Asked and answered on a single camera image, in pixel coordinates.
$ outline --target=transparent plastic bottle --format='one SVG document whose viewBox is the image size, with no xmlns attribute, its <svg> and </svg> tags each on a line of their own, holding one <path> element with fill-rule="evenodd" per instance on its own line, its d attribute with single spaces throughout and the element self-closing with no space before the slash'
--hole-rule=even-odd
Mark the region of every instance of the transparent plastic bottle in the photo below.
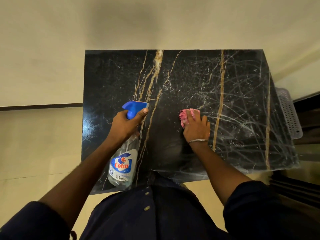
<svg viewBox="0 0 320 240">
<path fill-rule="evenodd" d="M 119 190 L 130 187 L 136 173 L 139 138 L 132 135 L 112 156 L 108 180 Z"/>
</svg>

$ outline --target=colin logo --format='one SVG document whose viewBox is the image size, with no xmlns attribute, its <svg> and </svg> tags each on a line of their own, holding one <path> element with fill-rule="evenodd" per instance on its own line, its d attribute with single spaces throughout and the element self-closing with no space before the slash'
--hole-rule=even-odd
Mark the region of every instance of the colin logo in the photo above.
<svg viewBox="0 0 320 240">
<path fill-rule="evenodd" d="M 132 158 L 130 153 L 123 153 L 118 157 L 114 157 L 111 160 L 113 168 L 121 173 L 130 173 Z"/>
</svg>

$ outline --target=table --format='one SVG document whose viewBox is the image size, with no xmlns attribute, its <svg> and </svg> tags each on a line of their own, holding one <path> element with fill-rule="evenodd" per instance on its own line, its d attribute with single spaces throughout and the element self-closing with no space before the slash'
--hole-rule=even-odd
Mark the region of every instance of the table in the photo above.
<svg viewBox="0 0 320 240">
<path fill-rule="evenodd" d="M 178 182 L 208 179 L 182 134 L 185 108 L 208 117 L 210 147 L 243 173 L 299 164 L 263 50 L 87 50 L 82 160 L 131 100 L 150 103 L 133 186 L 150 170 Z M 108 168 L 91 194 L 116 191 Z"/>
</svg>

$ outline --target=dark blue shirt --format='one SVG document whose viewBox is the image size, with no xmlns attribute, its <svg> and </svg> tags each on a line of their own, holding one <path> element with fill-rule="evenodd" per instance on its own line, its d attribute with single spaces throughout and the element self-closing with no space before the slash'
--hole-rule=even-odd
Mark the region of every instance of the dark blue shirt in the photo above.
<svg viewBox="0 0 320 240">
<path fill-rule="evenodd" d="M 245 182 L 224 208 L 227 233 L 191 191 L 162 179 L 105 198 L 80 239 L 299 239 L 293 214 L 262 182 Z M 69 233 L 57 212 L 30 202 L 1 228 L 0 239 L 69 239 Z"/>
</svg>

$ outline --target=silver bangle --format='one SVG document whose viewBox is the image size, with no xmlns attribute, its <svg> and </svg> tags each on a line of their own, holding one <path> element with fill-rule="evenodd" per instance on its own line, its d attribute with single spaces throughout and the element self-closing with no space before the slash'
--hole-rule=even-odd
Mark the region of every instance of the silver bangle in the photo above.
<svg viewBox="0 0 320 240">
<path fill-rule="evenodd" d="M 208 140 L 205 140 L 205 139 L 195 139 L 195 140 L 189 141 L 188 144 L 190 144 L 191 142 L 196 142 L 196 141 L 206 141 L 206 142 L 208 142 Z"/>
</svg>

